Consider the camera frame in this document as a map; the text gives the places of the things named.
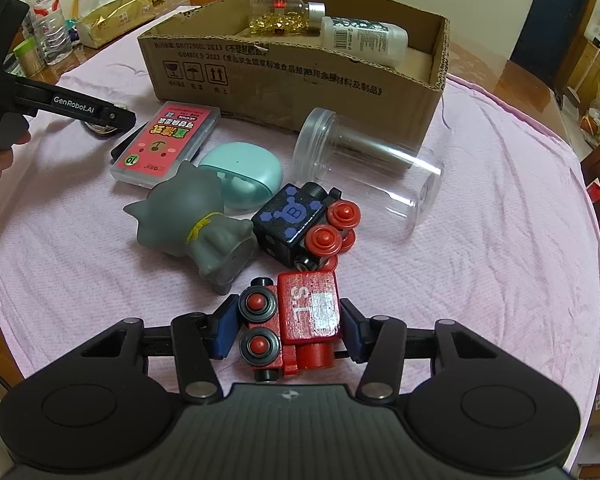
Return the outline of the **red toy train engine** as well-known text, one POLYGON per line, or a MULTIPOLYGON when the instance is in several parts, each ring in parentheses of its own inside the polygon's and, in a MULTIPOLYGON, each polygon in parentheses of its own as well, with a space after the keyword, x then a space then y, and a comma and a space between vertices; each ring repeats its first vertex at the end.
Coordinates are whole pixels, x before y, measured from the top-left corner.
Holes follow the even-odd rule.
POLYGON ((238 313, 247 325, 240 355, 256 382, 277 382, 335 364, 341 314, 332 271, 255 278, 239 296, 238 313))

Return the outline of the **grey cat figurine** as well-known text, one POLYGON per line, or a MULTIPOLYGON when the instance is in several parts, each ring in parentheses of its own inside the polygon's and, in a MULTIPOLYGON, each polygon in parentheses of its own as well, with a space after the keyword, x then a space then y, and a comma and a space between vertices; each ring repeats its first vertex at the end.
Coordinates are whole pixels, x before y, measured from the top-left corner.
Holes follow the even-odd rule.
POLYGON ((191 162, 182 162, 172 178, 123 211, 136 219, 140 245, 192 259, 219 295, 230 292, 258 250, 252 222, 224 212, 220 178, 191 162))

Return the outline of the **black blue toy train car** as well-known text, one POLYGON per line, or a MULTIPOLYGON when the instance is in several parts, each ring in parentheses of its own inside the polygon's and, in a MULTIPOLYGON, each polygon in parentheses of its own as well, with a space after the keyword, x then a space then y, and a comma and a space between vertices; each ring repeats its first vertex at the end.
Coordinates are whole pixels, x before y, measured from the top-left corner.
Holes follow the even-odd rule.
POLYGON ((361 222, 358 205, 338 188, 308 182, 285 185, 251 218, 262 252, 302 272, 332 271, 354 245, 361 222))

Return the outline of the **pink card box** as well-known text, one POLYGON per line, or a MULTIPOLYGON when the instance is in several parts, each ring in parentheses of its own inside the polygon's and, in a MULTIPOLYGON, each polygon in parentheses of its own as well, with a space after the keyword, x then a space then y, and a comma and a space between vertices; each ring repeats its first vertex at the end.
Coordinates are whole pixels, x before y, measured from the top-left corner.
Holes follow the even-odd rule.
POLYGON ((117 157, 114 180, 153 188, 190 162, 221 117, 217 107, 168 101, 117 157))

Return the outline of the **yellow capsule pill bottle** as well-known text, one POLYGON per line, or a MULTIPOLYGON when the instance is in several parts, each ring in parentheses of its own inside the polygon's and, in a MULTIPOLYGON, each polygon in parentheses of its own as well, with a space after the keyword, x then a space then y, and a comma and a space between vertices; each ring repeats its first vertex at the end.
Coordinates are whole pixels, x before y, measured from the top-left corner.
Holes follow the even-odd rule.
POLYGON ((253 35, 306 35, 319 32, 326 6, 303 0, 251 0, 249 30, 253 35))

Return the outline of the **white green-label plastic box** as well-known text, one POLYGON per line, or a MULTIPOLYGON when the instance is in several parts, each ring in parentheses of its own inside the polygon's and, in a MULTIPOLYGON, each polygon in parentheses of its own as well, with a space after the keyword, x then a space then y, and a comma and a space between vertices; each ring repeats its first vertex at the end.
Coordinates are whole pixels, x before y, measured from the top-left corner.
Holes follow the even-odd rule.
POLYGON ((326 49, 399 68, 406 57, 408 33, 395 24, 325 16, 321 24, 321 42, 326 49))

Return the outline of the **green-lid small container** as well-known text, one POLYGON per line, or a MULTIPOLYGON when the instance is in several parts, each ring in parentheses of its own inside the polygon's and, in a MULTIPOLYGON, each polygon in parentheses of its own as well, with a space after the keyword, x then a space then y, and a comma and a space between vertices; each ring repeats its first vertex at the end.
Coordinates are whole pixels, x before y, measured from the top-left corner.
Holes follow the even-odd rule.
POLYGON ((38 52, 38 44, 32 37, 17 44, 14 47, 14 55, 27 77, 38 74, 45 67, 44 60, 38 52))

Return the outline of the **plastic water bottle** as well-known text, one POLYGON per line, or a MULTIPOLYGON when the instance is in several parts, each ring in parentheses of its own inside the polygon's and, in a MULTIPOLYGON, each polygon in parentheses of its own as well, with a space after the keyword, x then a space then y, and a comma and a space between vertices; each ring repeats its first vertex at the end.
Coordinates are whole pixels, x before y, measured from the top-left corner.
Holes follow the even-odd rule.
POLYGON ((72 43, 66 29, 60 0, 26 0, 35 38, 47 65, 56 65, 71 54, 72 43))

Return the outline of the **gold tissue pack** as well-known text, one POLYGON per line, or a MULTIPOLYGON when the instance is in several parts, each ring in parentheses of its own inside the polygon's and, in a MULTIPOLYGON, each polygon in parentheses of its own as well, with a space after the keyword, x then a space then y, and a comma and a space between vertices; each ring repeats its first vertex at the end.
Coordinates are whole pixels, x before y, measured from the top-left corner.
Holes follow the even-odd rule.
POLYGON ((99 49, 157 16, 155 0, 114 0, 76 21, 84 47, 99 49))

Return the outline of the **clear plastic jar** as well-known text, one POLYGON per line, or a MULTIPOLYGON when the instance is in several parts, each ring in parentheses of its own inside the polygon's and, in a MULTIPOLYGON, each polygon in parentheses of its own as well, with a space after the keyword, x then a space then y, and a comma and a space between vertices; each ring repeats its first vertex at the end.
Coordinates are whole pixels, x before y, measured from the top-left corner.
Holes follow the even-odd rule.
POLYGON ((317 107, 299 131, 291 172, 358 204, 363 234, 404 242, 430 213, 444 165, 428 148, 374 138, 370 128, 317 107))

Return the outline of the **teal mushroom-shaped case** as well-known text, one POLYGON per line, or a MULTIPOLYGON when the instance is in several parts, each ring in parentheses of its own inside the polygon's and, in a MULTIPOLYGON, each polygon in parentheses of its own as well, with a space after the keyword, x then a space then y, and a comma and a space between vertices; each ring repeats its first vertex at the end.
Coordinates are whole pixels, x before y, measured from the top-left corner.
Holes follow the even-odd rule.
POLYGON ((246 142, 212 148, 198 167, 220 178, 224 206, 232 211, 258 210, 283 183, 283 167, 278 158, 265 148, 246 142))

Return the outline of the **pink table cloth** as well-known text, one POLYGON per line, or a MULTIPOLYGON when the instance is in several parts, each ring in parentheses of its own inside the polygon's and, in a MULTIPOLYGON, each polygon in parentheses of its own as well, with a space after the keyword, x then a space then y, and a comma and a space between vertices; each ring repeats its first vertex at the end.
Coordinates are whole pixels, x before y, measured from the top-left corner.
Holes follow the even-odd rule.
MULTIPOLYGON (((125 315, 213 306, 193 264, 145 249, 105 142, 42 114, 0 186, 0 327, 32 373, 125 315)), ((577 157, 554 132, 450 79, 426 142, 445 172, 405 242, 361 234, 337 271, 367 313, 455 318, 556 380, 590 414, 600 374, 600 234, 577 157)))

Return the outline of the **brown cardboard box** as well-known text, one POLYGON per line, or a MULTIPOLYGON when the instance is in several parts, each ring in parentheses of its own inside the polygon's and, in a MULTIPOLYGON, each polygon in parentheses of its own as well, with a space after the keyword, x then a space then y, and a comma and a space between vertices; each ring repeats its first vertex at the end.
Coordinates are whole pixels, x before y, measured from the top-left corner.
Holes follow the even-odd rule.
POLYGON ((304 0, 325 3, 335 18, 405 29, 404 61, 391 68, 326 48, 317 37, 254 36, 250 1, 215 0, 140 35, 158 99, 216 106, 228 116, 291 130, 323 107, 379 139, 422 144, 449 67, 447 18, 393 0, 304 0))

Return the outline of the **wooden cabinet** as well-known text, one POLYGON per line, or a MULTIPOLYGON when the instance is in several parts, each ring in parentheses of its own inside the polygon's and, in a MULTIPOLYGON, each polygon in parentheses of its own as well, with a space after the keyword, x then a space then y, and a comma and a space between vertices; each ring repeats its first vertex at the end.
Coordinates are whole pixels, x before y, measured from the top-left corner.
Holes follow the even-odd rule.
POLYGON ((582 36, 578 42, 578 60, 568 78, 565 95, 583 114, 600 88, 600 46, 582 36))

